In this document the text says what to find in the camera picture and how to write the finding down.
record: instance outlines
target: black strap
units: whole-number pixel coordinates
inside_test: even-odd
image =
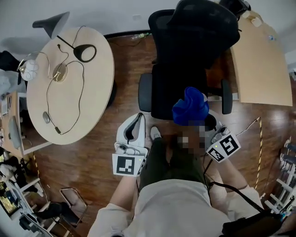
[[[235,187],[232,187],[230,185],[227,184],[221,184],[221,183],[217,183],[217,182],[211,182],[210,183],[210,187],[213,186],[214,184],[221,186],[221,187],[225,187],[225,188],[229,188],[232,191],[236,192],[237,194],[239,194],[248,204],[250,204],[252,207],[254,207],[256,210],[258,210],[259,212],[264,212],[264,209],[262,207],[260,207],[257,203],[253,202],[251,199],[249,199],[246,195],[244,195],[240,190],[238,190]]]

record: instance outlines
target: chair seat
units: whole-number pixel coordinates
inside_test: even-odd
[[[151,116],[172,120],[172,108],[184,99],[186,87],[194,87],[207,95],[207,77],[204,69],[191,64],[156,64],[152,69]]]

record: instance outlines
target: yellow cable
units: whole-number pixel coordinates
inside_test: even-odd
[[[259,174],[260,174],[260,166],[261,166],[261,155],[262,155],[262,121],[261,117],[258,117],[256,121],[259,120],[259,126],[260,126],[260,153],[259,153],[259,162],[258,162],[258,171],[257,171],[257,180],[255,189],[257,190],[258,182],[259,182]]]
[[[35,154],[33,152],[33,158],[34,158],[34,162],[35,162],[35,166],[36,166],[36,169],[37,169],[37,174],[38,174],[38,177],[39,177],[39,169],[38,169],[38,166],[37,166],[37,161],[36,161],[36,157],[35,157]]]

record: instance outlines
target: desk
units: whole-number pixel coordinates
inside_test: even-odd
[[[21,129],[20,129],[20,122],[19,122],[19,98],[21,98],[21,97],[26,98],[26,94],[12,92],[12,93],[8,94],[7,97],[11,97],[12,101],[11,101],[11,108],[8,111],[8,114],[4,115],[1,119],[2,128],[4,130],[4,142],[3,142],[3,144],[0,144],[0,146],[3,149],[7,150],[8,152],[11,152],[13,155],[22,158],[26,154],[29,154],[33,151],[36,151],[40,148],[50,145],[51,144],[50,142],[45,142],[41,145],[34,146],[34,147],[31,147],[31,148],[25,150],[23,142],[21,142],[21,146],[18,149],[14,148],[12,141],[8,138],[9,120],[12,116],[15,116],[17,126],[18,126],[18,133],[21,137]]]
[[[60,36],[73,43],[79,28],[72,28],[60,34]],[[50,61],[50,77],[54,68],[67,57],[65,61],[77,61],[73,55],[73,49],[55,38],[42,49]],[[55,144],[70,144],[78,141],[88,134],[97,124],[105,111],[112,91],[114,79],[114,60],[112,50],[105,37],[94,29],[82,27],[78,32],[74,46],[81,44],[93,44],[97,48],[97,54],[90,62],[83,63],[85,67],[85,84],[81,95],[83,79],[82,66],[74,62],[68,65],[68,74],[64,81],[53,81],[48,90],[48,105],[50,116],[61,133],[68,131],[79,115],[76,125],[68,133],[60,135],[55,131],[54,125],[45,123],[42,114],[47,111],[46,92],[50,83],[48,79],[48,61],[43,54],[39,54],[36,61],[39,70],[35,79],[28,82],[27,104],[32,123],[38,133],[46,140]]]
[[[231,48],[240,102],[292,106],[290,77],[278,35],[267,24],[239,20],[240,40]],[[273,35],[277,40],[269,40]]]

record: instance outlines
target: white wall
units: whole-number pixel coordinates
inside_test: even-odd
[[[35,20],[70,11],[64,29],[87,25],[102,34],[148,29],[148,17],[173,9],[179,0],[0,0],[0,51],[25,55],[40,50],[49,37],[33,29]],[[285,52],[296,49],[296,0],[247,0],[281,36]],[[133,15],[140,15],[133,20]]]
[[[32,23],[70,11],[64,29],[87,25],[102,34],[149,29],[148,17],[160,9],[173,9],[178,0],[2,0],[0,1],[0,51],[28,54],[49,41]],[[141,19],[133,20],[133,15]]]

